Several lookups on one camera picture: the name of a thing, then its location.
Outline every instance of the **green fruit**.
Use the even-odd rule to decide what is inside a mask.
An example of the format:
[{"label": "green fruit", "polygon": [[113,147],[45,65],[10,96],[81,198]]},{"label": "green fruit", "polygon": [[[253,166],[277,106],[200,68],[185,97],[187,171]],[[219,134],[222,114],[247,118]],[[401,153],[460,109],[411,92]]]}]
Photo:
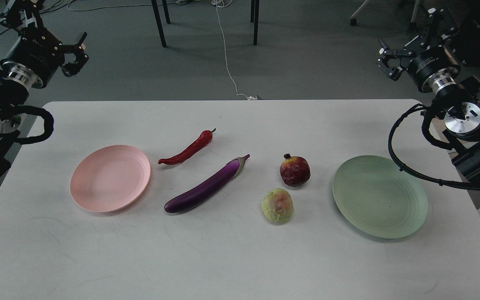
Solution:
[{"label": "green fruit", "polygon": [[292,217],[294,204],[292,197],[282,188],[270,190],[262,200],[262,212],[268,220],[284,223]]}]

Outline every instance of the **pink plate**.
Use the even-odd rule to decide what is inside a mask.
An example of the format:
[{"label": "pink plate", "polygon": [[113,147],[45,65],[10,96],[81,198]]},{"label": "pink plate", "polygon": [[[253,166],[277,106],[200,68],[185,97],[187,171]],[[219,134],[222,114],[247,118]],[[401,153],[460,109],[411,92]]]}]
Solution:
[{"label": "pink plate", "polygon": [[70,193],[80,207],[106,213],[126,207],[149,183],[151,165],[138,148],[114,145],[86,156],[75,169]]}]

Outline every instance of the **floor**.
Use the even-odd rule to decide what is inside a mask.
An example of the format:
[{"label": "floor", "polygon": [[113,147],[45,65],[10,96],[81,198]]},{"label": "floor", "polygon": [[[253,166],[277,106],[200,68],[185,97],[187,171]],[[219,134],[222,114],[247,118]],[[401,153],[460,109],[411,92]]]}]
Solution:
[{"label": "floor", "polygon": [[[56,3],[46,0],[44,7]],[[86,31],[90,61],[72,78],[57,72],[45,89],[31,91],[27,104],[245,99],[238,94],[259,99],[412,98],[430,104],[432,94],[419,93],[407,74],[394,82],[379,70],[375,63],[378,38],[400,49],[425,25],[425,9],[446,6],[457,24],[469,11],[463,0],[424,0],[417,29],[408,31],[412,1],[374,0],[358,15],[357,25],[351,26],[350,16],[362,4],[359,0],[262,0],[258,45],[253,46],[250,1],[233,0],[218,11],[210,0],[172,3],[168,5],[171,24],[162,15],[167,42],[163,48],[149,3],[76,0],[70,5],[73,10],[145,6],[85,12],[62,7],[43,14],[45,27],[65,44],[74,44]],[[0,1],[0,11],[3,8],[4,1]],[[0,59],[16,39],[11,30],[0,36]],[[462,79],[472,75],[480,78],[480,66],[462,66]],[[394,119],[400,113],[394,112]],[[24,133],[32,122],[26,120]],[[14,146],[7,159],[12,161],[18,151],[19,146]],[[474,203],[480,207],[480,196],[474,196]]]}]

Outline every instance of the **eggplant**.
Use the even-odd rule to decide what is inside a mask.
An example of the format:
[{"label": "eggplant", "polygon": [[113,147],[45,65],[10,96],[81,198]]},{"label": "eggplant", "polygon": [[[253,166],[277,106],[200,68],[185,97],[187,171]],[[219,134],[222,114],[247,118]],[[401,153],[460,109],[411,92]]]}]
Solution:
[{"label": "eggplant", "polygon": [[225,167],[222,167],[218,172],[195,188],[168,201],[164,205],[164,210],[168,213],[179,213],[200,205],[221,189],[227,182],[238,176],[248,158],[249,154],[228,162]]}]

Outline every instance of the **chair leg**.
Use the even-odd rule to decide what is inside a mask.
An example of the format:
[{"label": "chair leg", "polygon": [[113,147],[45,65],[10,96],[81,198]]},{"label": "chair leg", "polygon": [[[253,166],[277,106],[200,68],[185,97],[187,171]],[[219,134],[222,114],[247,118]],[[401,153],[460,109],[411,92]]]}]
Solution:
[{"label": "chair leg", "polygon": [[255,0],[251,0],[251,23],[255,21]]},{"label": "chair leg", "polygon": [[162,7],[164,8],[164,17],[166,17],[166,23],[170,23],[170,13],[168,12],[168,4],[166,0],[162,0]]},{"label": "chair leg", "polygon": [[410,19],[410,24],[408,25],[409,30],[414,30],[416,28],[416,19],[418,17],[418,10],[420,8],[421,0],[416,0],[414,3],[414,10],[412,11],[412,18]]},{"label": "chair leg", "polygon": [[257,40],[259,37],[259,4],[260,0],[255,1],[255,28],[253,28],[253,45],[257,45]]},{"label": "chair leg", "polygon": [[160,36],[160,42],[162,43],[162,47],[166,47],[166,38],[164,38],[164,31],[162,30],[162,22],[160,21],[160,15],[158,13],[157,0],[151,0],[151,4],[153,5],[155,21],[157,21],[157,28],[158,28],[158,34]]},{"label": "chair leg", "polygon": [[362,11],[362,9],[364,9],[364,6],[366,6],[366,4],[368,4],[370,0],[365,0],[364,3],[362,3],[362,5],[353,13],[353,15],[351,15],[351,25],[356,25],[357,24],[357,15],[360,13],[360,11]]}]

